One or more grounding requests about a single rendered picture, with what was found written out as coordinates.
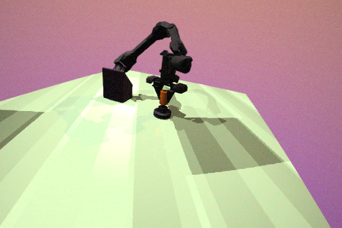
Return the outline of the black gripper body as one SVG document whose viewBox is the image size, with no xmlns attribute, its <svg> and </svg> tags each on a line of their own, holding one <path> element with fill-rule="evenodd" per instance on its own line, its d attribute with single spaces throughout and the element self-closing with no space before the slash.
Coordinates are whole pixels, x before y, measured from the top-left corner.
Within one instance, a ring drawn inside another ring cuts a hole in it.
<svg viewBox="0 0 342 228">
<path fill-rule="evenodd" d="M 170 87 L 171 91 L 174 91 L 176 93 L 182 94 L 187 91 L 187 85 L 183 83 L 173 83 L 174 79 L 174 73 L 176 73 L 176 70 L 169 69 L 169 68 L 163 68 L 159 69 L 160 77 L 158 76 L 147 76 L 146 83 L 152 83 L 153 85 L 159 86 L 159 85 L 165 85 Z"/>
</svg>

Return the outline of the orange knob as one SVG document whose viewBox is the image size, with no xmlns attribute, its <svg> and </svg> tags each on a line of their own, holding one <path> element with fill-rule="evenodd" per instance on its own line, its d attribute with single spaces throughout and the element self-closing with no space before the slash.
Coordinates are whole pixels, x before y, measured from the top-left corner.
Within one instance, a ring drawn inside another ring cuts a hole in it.
<svg viewBox="0 0 342 228">
<path fill-rule="evenodd" d="M 159 104 L 167 105 L 167 90 L 160 90 L 160 101 Z"/>
</svg>

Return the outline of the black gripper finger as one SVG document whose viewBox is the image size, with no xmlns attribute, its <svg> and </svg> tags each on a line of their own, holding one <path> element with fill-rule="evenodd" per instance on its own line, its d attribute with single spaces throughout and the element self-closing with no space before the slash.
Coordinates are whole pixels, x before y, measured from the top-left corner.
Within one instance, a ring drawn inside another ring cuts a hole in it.
<svg viewBox="0 0 342 228">
<path fill-rule="evenodd" d="M 160 100 L 160 90 L 162 90 L 163 86 L 164 85 L 159 85 L 159 86 L 156 86 L 156 85 L 152 85 L 157 93 L 157 97 L 159 98 Z"/>
<path fill-rule="evenodd" d="M 174 91 L 167 90 L 167 103 L 170 102 L 170 99 L 172 98 L 174 93 L 175 93 Z"/>
</svg>

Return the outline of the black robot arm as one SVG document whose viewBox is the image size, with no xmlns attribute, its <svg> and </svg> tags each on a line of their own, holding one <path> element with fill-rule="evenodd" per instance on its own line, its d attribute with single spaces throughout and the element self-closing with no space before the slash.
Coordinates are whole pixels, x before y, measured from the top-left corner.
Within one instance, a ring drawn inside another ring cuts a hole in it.
<svg viewBox="0 0 342 228">
<path fill-rule="evenodd" d="M 150 47 L 157 40 L 164 39 L 165 37 L 171 37 L 170 50 L 163 51 L 162 66 L 163 68 L 174 69 L 182 73 L 188 73 L 192 67 L 192 58 L 186 56 L 187 50 L 184 47 L 179 31 L 175 24 L 170 24 L 166 21 L 158 22 L 149 36 L 147 36 L 137 47 L 132 51 L 126 51 L 114 60 L 115 66 L 113 70 L 121 70 L 128 72 L 130 68 L 137 62 L 137 57 Z M 123 65 L 122 65 L 122 64 Z"/>
</svg>

